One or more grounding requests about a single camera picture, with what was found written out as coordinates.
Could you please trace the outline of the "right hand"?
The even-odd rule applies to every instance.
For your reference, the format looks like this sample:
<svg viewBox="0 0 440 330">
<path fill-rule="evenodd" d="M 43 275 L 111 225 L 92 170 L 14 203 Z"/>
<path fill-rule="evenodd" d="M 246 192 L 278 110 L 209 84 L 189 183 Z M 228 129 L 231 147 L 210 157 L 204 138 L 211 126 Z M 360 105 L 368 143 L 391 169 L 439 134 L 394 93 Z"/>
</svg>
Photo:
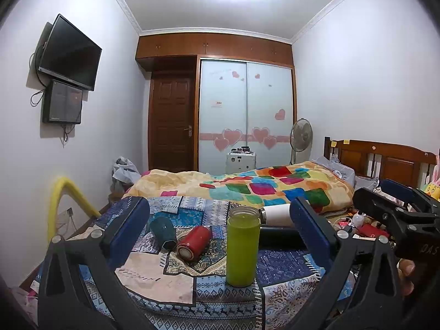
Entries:
<svg viewBox="0 0 440 330">
<path fill-rule="evenodd" d="M 411 276 L 416 268 L 413 261 L 401 259 L 397 265 L 397 272 L 400 279 L 400 290 L 403 296 L 408 296 L 413 292 L 414 283 Z"/>
</svg>

